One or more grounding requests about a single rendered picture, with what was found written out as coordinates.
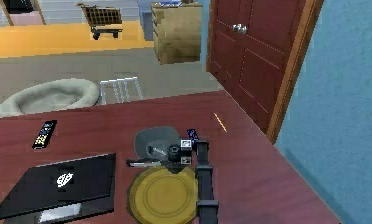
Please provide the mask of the black laptop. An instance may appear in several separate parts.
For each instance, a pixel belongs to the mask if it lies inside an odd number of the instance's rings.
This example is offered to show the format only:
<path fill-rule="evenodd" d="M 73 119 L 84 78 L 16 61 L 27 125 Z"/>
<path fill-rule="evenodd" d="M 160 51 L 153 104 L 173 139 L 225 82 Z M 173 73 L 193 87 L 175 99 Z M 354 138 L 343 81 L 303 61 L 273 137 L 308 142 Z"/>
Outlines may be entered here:
<path fill-rule="evenodd" d="M 114 211 L 116 156 L 28 169 L 0 203 L 3 224 L 66 224 Z"/>

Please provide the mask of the wooden frame black pink shelf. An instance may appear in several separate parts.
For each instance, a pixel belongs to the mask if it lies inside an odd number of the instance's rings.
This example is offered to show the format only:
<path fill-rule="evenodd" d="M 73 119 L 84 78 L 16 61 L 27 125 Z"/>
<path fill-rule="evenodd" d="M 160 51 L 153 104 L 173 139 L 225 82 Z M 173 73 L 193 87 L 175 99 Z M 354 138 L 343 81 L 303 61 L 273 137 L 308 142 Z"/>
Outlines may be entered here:
<path fill-rule="evenodd" d="M 46 24 L 38 0 L 0 0 L 0 7 L 10 26 Z"/>

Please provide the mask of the yellow round plate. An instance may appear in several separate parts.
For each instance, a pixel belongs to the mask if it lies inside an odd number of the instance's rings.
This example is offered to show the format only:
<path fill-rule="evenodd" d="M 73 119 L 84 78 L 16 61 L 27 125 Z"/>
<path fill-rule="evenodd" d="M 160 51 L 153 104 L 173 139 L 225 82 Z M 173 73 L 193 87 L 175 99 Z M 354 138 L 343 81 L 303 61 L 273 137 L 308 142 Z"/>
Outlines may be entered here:
<path fill-rule="evenodd" d="M 178 174 L 164 167 L 139 173 L 128 193 L 128 208 L 138 224 L 191 224 L 196 216 L 198 183 L 184 168 Z"/>

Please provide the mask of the dark red room door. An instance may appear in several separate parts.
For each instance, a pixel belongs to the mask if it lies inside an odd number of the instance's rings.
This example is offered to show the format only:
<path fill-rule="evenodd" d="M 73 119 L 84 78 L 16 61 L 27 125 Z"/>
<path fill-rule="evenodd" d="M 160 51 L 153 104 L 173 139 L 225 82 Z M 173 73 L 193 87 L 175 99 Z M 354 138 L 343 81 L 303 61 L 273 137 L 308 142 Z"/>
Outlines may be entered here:
<path fill-rule="evenodd" d="M 214 0 L 210 72 L 266 132 L 306 0 Z M 246 25 L 245 35 L 232 31 Z"/>

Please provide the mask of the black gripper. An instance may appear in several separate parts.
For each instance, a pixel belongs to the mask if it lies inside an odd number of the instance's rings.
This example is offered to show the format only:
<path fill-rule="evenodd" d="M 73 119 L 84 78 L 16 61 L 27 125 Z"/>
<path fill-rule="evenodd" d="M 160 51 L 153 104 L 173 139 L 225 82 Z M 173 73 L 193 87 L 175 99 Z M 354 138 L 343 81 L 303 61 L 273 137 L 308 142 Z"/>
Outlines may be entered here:
<path fill-rule="evenodd" d="M 147 151 L 151 156 L 163 157 L 167 153 L 153 146 L 148 146 Z M 178 174 L 187 165 L 188 158 L 182 154 L 181 147 L 177 144 L 173 144 L 168 149 L 168 165 L 167 168 L 172 174 Z M 142 162 L 135 160 L 126 160 L 126 165 L 129 167 L 156 167 L 165 165 L 161 161 L 150 161 Z"/>

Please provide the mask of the white metal stool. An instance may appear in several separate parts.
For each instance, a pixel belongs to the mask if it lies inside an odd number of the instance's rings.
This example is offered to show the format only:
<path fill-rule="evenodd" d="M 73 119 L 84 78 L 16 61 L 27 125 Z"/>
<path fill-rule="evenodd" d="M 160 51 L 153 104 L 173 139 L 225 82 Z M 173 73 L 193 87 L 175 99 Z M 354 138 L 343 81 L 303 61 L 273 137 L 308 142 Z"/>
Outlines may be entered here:
<path fill-rule="evenodd" d="M 137 94 L 138 99 L 143 100 L 143 94 L 141 91 L 141 87 L 137 77 L 126 77 L 126 78 L 119 78 L 113 80 L 103 80 L 100 81 L 100 97 L 101 97 L 101 104 L 106 105 L 106 86 L 111 85 L 113 88 L 114 96 L 117 103 L 124 103 L 130 101 L 130 94 L 128 90 L 128 84 L 133 83 Z"/>

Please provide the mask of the grey bowl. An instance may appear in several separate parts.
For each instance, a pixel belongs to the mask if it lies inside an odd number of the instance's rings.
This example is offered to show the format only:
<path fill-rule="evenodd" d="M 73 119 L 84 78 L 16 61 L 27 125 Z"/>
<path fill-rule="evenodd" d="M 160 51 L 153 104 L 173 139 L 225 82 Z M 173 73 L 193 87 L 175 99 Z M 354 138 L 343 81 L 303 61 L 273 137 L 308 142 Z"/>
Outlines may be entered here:
<path fill-rule="evenodd" d="M 140 130 L 134 139 L 134 151 L 139 159 L 167 160 L 168 149 L 173 144 L 180 143 L 180 136 L 176 129 L 170 126 L 152 127 Z M 166 156 L 151 156 L 147 147 L 153 146 L 167 153 Z"/>

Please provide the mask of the yellow pencil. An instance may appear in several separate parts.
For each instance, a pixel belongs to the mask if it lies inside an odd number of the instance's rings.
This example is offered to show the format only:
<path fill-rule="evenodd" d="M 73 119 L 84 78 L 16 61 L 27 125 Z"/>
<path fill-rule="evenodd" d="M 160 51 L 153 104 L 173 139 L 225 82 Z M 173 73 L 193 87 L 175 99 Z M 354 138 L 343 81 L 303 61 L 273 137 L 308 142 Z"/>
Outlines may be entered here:
<path fill-rule="evenodd" d="M 214 114 L 217 122 L 219 123 L 219 125 L 223 129 L 223 131 L 227 133 L 227 128 L 225 127 L 224 123 L 222 122 L 222 120 L 220 119 L 220 117 L 218 116 L 218 114 L 217 113 L 213 113 L 213 114 Z"/>

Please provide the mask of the black remote control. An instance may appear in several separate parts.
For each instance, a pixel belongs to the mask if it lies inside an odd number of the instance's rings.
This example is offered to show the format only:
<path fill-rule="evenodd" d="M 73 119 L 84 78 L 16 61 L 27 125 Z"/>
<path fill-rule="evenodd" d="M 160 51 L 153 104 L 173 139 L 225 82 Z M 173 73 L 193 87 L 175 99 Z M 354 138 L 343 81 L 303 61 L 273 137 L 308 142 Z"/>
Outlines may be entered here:
<path fill-rule="evenodd" d="M 35 141 L 33 142 L 32 148 L 44 149 L 48 146 L 50 139 L 54 133 L 55 127 L 57 125 L 56 120 L 46 121 L 42 128 L 40 129 Z"/>

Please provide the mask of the blue grey box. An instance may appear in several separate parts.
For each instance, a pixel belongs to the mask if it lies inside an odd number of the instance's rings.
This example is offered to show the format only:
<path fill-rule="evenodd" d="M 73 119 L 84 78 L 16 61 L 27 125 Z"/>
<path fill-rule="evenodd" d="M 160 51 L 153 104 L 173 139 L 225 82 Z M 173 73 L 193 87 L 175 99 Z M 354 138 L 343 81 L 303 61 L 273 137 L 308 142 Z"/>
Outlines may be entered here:
<path fill-rule="evenodd" d="M 146 41 L 153 40 L 152 12 L 150 10 L 140 11 L 140 24 Z"/>

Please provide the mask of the brown wheeled cart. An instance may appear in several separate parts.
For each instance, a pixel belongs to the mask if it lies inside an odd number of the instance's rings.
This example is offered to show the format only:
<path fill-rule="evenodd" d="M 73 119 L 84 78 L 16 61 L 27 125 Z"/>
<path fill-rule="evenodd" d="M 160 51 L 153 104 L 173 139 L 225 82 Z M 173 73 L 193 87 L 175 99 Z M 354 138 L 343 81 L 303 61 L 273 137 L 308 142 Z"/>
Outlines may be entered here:
<path fill-rule="evenodd" d="M 77 3 L 90 27 L 94 40 L 98 40 L 102 33 L 110 33 L 114 39 L 122 31 L 122 16 L 120 10 L 114 7 L 100 7 Z"/>

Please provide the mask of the light wooden chest of drawers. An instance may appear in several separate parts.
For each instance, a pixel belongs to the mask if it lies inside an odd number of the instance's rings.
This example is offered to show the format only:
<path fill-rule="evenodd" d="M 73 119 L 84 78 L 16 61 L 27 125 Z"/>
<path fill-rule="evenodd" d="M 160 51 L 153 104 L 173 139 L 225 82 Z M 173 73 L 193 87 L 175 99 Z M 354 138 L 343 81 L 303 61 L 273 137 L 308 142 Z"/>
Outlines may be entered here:
<path fill-rule="evenodd" d="M 200 60 L 202 5 L 151 2 L 154 52 L 160 64 Z"/>

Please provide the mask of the pale grey beanbag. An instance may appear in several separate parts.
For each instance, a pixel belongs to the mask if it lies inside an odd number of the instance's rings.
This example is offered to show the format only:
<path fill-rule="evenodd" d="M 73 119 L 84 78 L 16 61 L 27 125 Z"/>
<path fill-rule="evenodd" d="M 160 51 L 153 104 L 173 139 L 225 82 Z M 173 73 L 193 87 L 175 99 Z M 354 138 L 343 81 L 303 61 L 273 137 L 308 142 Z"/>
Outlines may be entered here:
<path fill-rule="evenodd" d="M 100 97 L 98 86 L 86 79 L 45 82 L 7 98 L 0 104 L 0 118 L 94 106 Z"/>

